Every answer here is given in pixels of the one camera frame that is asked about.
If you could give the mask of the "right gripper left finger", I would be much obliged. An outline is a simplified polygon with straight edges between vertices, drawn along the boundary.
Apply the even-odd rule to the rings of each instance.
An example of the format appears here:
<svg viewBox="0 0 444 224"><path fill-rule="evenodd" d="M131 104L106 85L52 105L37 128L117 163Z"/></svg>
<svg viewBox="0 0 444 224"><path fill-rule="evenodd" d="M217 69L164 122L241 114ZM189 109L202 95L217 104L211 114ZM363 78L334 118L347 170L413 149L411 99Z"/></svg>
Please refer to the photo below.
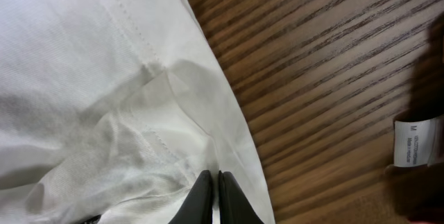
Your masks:
<svg viewBox="0 0 444 224"><path fill-rule="evenodd" d="M169 224L212 224L212 191L212 175L204 170Z"/></svg>

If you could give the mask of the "white t-shirt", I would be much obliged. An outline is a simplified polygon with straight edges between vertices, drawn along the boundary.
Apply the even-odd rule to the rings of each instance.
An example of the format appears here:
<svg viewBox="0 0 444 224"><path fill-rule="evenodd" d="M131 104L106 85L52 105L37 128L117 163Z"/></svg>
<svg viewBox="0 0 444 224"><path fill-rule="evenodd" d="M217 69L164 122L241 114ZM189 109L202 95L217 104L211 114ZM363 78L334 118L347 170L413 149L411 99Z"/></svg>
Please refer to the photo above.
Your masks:
<svg viewBox="0 0 444 224"><path fill-rule="evenodd" d="M188 0L1 0L2 223L168 223L204 170L274 222Z"/></svg>

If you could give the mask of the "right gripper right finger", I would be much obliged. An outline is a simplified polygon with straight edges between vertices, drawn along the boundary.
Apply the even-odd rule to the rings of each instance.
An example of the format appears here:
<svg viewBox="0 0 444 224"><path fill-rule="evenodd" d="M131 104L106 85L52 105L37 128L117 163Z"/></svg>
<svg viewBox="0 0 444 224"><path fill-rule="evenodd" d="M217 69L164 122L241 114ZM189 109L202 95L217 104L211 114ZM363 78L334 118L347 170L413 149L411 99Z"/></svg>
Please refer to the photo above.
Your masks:
<svg viewBox="0 0 444 224"><path fill-rule="evenodd" d="M264 224L231 172L219 171L218 181L221 224Z"/></svg>

